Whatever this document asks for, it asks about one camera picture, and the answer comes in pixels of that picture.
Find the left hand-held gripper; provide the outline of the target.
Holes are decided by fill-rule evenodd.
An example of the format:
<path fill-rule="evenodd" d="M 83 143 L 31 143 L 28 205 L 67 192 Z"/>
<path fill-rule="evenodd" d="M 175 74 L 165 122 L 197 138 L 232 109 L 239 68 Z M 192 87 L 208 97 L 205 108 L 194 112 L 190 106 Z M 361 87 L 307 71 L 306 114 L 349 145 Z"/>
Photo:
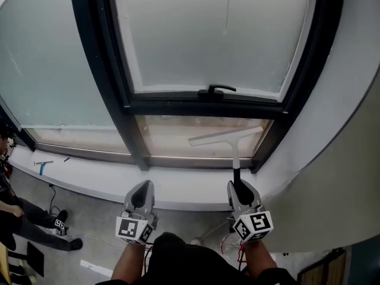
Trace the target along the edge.
<path fill-rule="evenodd" d="M 154 184 L 145 180 L 125 196 L 125 210 L 116 218 L 115 236 L 128 243 L 146 245 L 159 220 L 153 210 Z"/>

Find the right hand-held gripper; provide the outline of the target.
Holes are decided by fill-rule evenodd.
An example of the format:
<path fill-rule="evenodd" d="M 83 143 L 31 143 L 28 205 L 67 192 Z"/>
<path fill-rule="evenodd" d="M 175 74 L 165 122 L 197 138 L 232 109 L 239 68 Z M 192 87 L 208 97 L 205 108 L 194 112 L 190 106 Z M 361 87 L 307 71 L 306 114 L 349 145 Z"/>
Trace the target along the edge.
<path fill-rule="evenodd" d="M 243 244 L 261 240 L 274 229 L 269 211 L 248 210 L 242 214 L 246 205 L 252 208 L 262 206 L 259 192 L 247 181 L 230 180 L 227 184 L 227 195 L 233 215 L 238 216 L 232 226 Z"/>

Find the white squeegee dark green handle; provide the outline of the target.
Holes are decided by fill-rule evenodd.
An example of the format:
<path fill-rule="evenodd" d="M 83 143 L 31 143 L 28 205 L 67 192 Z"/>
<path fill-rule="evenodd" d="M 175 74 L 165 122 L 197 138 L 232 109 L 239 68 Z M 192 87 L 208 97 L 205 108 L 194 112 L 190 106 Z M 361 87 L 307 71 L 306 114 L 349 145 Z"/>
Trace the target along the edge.
<path fill-rule="evenodd" d="M 250 191 L 249 187 L 243 183 L 240 176 L 240 154 L 239 154 L 239 140 L 241 138 L 262 133 L 264 130 L 261 126 L 249 127 L 242 130 L 226 131 L 224 133 L 215 133 L 209 135 L 202 135 L 199 137 L 189 138 L 188 141 L 191 146 L 201 146 L 217 143 L 228 143 L 232 148 L 232 164 L 233 164 L 233 187 L 239 201 L 246 205 L 254 200 L 254 193 Z"/>

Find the frosted window glass pane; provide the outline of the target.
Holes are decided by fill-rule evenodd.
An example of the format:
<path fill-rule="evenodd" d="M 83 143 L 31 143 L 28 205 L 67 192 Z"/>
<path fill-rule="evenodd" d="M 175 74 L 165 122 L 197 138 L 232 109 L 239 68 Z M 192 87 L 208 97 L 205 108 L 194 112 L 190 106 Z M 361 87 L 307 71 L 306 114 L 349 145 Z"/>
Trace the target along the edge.
<path fill-rule="evenodd" d="M 136 93 L 210 84 L 280 102 L 316 0 L 115 0 Z"/>

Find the person's right forearm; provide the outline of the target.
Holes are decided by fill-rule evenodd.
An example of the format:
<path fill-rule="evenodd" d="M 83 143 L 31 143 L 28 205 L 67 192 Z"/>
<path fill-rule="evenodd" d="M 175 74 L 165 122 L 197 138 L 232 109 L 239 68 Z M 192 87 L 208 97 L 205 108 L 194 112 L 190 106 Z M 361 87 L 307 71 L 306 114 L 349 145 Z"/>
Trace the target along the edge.
<path fill-rule="evenodd" d="M 276 262 L 261 240 L 245 243 L 244 251 L 249 275 L 252 278 L 258 278 L 265 270 L 277 268 Z"/>

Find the person's left forearm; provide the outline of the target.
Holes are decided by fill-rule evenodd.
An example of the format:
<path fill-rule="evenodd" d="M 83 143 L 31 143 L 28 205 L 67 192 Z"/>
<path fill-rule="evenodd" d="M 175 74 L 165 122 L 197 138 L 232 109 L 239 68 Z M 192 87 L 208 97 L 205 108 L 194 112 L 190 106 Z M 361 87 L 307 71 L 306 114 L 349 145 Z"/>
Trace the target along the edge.
<path fill-rule="evenodd" d="M 132 284 L 142 276 L 145 246 L 128 243 L 118 260 L 111 279 Z"/>

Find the small blue squeegee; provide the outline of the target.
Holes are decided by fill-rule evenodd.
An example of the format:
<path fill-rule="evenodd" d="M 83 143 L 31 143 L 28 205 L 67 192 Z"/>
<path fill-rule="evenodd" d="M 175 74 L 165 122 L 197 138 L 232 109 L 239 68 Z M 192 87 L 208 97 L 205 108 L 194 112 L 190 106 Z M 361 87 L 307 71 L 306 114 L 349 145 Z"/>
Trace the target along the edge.
<path fill-rule="evenodd" d="M 38 162 L 34 162 L 34 165 L 35 166 L 39 166 L 39 175 L 42 176 L 43 175 L 43 171 L 44 171 L 44 168 L 47 164 L 51 164 L 51 163 L 54 163 L 53 160 L 48 160 L 48 161 L 38 161 Z"/>

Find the white window sill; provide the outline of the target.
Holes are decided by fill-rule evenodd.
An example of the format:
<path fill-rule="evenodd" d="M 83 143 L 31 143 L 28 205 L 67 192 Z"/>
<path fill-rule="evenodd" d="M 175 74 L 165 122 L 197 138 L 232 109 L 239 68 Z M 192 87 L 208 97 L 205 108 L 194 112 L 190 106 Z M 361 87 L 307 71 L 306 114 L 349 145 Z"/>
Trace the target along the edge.
<path fill-rule="evenodd" d="M 167 169 L 142 171 L 137 166 L 85 160 L 17 146 L 9 163 L 45 182 L 91 197 L 123 203 L 126 193 L 142 181 L 154 184 L 155 208 L 182 211 L 229 211 L 230 170 Z M 53 160 L 43 175 L 34 162 Z"/>

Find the clear window pane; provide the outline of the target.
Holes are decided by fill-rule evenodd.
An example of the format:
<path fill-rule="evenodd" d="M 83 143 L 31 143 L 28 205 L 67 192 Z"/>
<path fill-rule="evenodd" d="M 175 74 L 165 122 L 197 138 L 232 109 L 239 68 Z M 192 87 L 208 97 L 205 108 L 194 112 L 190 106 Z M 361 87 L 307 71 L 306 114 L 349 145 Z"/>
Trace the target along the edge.
<path fill-rule="evenodd" d="M 262 132 L 239 141 L 240 156 L 249 158 L 272 124 L 267 119 L 208 116 L 138 115 L 135 118 L 150 154 L 170 157 L 230 158 L 231 146 L 226 142 L 193 147 L 188 140 L 260 126 Z"/>
<path fill-rule="evenodd" d="M 31 125 L 24 128 L 38 143 L 129 153 L 115 126 Z"/>

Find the person's black shirt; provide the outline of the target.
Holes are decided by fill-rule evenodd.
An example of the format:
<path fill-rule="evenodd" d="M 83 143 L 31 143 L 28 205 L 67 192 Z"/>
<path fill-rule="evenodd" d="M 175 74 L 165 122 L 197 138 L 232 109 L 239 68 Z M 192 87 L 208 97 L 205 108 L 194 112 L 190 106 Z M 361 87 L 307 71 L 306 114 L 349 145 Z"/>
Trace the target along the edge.
<path fill-rule="evenodd" d="M 243 274 L 216 251 L 186 243 L 164 232 L 154 240 L 148 271 L 132 284 L 110 280 L 96 285 L 297 285 L 284 268 L 263 271 L 258 278 Z"/>

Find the wooden cabinet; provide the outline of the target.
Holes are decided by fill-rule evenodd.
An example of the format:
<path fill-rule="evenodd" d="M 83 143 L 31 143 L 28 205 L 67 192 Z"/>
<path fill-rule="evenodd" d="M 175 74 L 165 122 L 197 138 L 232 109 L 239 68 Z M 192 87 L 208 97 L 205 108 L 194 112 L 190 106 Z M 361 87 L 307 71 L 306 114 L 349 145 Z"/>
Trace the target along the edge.
<path fill-rule="evenodd" d="M 343 285 L 347 252 L 333 249 L 322 259 L 304 268 L 297 275 L 297 285 Z"/>

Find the black flat board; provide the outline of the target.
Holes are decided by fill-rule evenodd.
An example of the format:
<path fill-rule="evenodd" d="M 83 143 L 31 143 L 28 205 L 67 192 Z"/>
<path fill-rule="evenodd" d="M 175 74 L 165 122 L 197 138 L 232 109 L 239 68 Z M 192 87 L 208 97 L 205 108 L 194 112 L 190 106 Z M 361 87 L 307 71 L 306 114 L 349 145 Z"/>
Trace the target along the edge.
<path fill-rule="evenodd" d="M 45 256 L 31 242 L 27 242 L 27 263 L 38 275 L 45 276 Z"/>

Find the wide frosted window pane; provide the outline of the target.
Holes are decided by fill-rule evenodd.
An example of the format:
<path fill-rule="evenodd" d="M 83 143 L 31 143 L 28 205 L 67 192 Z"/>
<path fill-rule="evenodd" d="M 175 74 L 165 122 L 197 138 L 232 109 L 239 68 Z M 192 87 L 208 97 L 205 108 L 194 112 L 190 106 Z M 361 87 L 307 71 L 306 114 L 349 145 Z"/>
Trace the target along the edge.
<path fill-rule="evenodd" d="M 0 9 L 0 96 L 23 128 L 111 128 L 71 0 Z"/>

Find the black window frame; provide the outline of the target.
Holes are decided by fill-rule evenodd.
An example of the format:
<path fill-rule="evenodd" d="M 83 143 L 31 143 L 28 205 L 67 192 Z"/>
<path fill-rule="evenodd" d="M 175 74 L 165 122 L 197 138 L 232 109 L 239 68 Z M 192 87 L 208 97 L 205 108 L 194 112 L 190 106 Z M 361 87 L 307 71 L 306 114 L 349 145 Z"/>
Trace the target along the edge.
<path fill-rule="evenodd" d="M 0 0 L 0 9 L 8 0 Z M 85 56 L 101 98 L 129 153 L 63 147 L 37 142 L 15 119 L 0 96 L 0 117 L 31 151 L 69 154 L 84 159 L 128 163 L 141 170 L 153 167 L 229 169 L 230 158 L 170 157 L 150 154 L 137 124 L 138 115 L 208 116 L 267 119 L 272 122 L 252 157 L 241 166 L 252 173 L 270 158 L 299 116 L 327 63 L 344 0 L 316 0 L 311 30 L 300 63 L 280 102 L 223 90 L 224 97 L 208 100 L 197 91 L 136 93 L 126 57 L 115 0 L 71 0 Z"/>

